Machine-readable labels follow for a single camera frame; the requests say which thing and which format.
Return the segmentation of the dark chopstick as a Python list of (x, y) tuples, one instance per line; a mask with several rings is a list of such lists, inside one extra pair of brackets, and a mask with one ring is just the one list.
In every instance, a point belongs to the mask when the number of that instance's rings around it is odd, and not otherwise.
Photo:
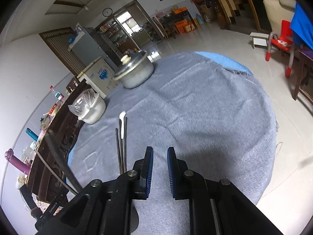
[(61, 155), (61, 152), (58, 149), (58, 144), (56, 141), (56, 137), (52, 130), (48, 129), (45, 137), (44, 137), (51, 154), (53, 155), (55, 161), (60, 166), (62, 171), (64, 172), (65, 176), (68, 178), (71, 185), (74, 187), (73, 194), (77, 195), (83, 189), (80, 183), (77, 181), (76, 177), (74, 176), (73, 172), (71, 171), (70, 167), (68, 166), (67, 162)]
[(124, 139), (123, 139), (123, 152), (124, 152), (124, 172), (127, 171), (127, 117), (124, 117)]
[(119, 137), (118, 137), (118, 129), (117, 128), (115, 128), (115, 136), (116, 136), (116, 145), (117, 145), (117, 157), (118, 157), (119, 174), (122, 174), (121, 153), (120, 153), (120, 147), (119, 147)]

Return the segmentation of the dark metal utensil cup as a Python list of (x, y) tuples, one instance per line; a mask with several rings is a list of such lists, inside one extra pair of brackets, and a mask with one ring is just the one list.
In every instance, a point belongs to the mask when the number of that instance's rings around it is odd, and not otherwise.
[(137, 229), (138, 225), (139, 225), (139, 215), (135, 206), (132, 204), (130, 216), (130, 233), (133, 233)]

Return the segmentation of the white plastic spoon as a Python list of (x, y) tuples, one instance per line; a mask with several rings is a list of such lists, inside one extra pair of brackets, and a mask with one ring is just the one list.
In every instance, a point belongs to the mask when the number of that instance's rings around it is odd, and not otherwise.
[(120, 133), (121, 133), (121, 139), (124, 139), (125, 137), (125, 119), (126, 119), (126, 111), (122, 111), (119, 114), (119, 122), (120, 122)]

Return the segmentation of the teal thermos bottle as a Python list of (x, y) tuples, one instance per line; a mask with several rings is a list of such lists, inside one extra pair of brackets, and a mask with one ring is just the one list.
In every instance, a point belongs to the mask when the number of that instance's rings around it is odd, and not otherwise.
[(33, 132), (30, 128), (26, 128), (25, 132), (30, 136), (34, 141), (38, 141), (38, 135)]

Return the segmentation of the purple thermos bottle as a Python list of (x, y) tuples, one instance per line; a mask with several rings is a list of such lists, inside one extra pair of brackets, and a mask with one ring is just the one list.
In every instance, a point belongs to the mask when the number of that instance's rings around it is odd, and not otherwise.
[(17, 158), (14, 155), (14, 151), (12, 149), (8, 149), (5, 152), (5, 159), (14, 167), (16, 167), (19, 171), (26, 174), (27, 176), (29, 175), (30, 167), (26, 163), (22, 162), (19, 158)]

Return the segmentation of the grey felt table cloth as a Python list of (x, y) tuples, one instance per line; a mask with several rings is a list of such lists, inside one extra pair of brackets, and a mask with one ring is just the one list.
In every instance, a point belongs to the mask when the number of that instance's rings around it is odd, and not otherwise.
[(78, 182), (119, 175), (115, 128), (126, 111), (127, 166), (154, 150), (149, 198), (136, 201), (136, 234), (189, 234), (187, 201), (170, 191), (167, 149), (204, 178), (229, 179), (254, 204), (270, 183), (276, 150), (276, 117), (262, 84), (196, 54), (155, 62), (154, 73), (134, 89), (116, 87), (102, 117), (85, 124), (69, 156)]

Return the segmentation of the clear water bottle red cap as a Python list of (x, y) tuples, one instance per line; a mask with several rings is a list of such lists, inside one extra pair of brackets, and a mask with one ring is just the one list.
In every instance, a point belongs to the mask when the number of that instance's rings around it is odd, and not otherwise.
[(50, 90), (58, 101), (60, 101), (60, 102), (63, 101), (64, 96), (61, 92), (56, 91), (52, 85), (50, 86)]

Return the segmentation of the white chest freezer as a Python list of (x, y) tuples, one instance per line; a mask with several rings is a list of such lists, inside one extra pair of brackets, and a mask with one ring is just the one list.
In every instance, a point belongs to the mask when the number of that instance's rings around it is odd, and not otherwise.
[(78, 80), (86, 83), (105, 99), (112, 90), (117, 87), (119, 81), (115, 81), (114, 71), (102, 58), (98, 57), (92, 61), (78, 76)]

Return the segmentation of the aluminium pot with lid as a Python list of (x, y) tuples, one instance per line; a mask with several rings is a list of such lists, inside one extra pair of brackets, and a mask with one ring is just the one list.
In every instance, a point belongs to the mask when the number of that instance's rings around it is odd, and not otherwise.
[(148, 59), (148, 52), (125, 54), (121, 58), (121, 67), (114, 74), (114, 81), (119, 81), (125, 88), (133, 89), (144, 83), (154, 72), (154, 66)]

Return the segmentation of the blue round table cover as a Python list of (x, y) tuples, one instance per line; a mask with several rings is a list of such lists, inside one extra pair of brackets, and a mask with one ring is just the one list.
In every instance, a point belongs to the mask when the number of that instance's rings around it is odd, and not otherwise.
[(252, 72), (247, 68), (246, 66), (240, 64), (239, 62), (214, 52), (195, 52), (196, 54), (206, 57), (218, 64), (220, 64), (225, 69), (231, 70), (231, 71), (238, 71), (241, 73), (245, 73), (248, 75), (253, 75)]

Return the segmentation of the white step stool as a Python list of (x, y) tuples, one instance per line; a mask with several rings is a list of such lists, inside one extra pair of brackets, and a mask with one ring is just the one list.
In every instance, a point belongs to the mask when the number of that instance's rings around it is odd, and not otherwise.
[(255, 46), (268, 47), (269, 34), (251, 32), (250, 37), (252, 38), (253, 48), (255, 48)]

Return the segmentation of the red child chair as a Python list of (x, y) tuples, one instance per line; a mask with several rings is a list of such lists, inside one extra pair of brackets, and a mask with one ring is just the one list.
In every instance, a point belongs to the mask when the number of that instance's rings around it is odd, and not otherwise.
[(285, 70), (285, 77), (288, 79), (292, 72), (294, 53), (296, 51), (296, 45), (293, 41), (293, 32), (290, 28), (291, 22), (282, 20), (281, 22), (281, 33), (272, 31), (268, 38), (268, 47), (265, 56), (265, 60), (269, 61), (271, 58), (272, 46), (277, 47), (281, 55), (284, 56), (286, 52), (290, 54), (289, 63)]

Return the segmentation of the blue jacket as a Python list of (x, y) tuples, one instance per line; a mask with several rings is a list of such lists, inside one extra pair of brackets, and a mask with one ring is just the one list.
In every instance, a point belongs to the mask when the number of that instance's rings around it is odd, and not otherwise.
[(306, 45), (313, 49), (312, 23), (298, 2), (296, 2), (290, 29), (293, 32), (293, 42), (296, 45)]

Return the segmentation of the beige sofa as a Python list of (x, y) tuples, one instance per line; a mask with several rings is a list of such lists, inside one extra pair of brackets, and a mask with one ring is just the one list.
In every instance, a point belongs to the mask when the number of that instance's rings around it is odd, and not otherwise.
[(281, 33), (282, 21), (292, 21), (296, 0), (263, 0), (263, 4), (272, 31)]

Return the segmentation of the round wall clock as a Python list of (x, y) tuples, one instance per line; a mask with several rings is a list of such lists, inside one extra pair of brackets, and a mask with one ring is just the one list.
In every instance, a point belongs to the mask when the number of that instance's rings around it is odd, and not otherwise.
[(113, 9), (112, 8), (109, 8), (109, 7), (107, 7), (107, 8), (105, 8), (103, 11), (102, 11), (102, 15), (104, 16), (104, 17), (110, 17), (111, 15), (112, 15), (112, 13), (113, 13)]

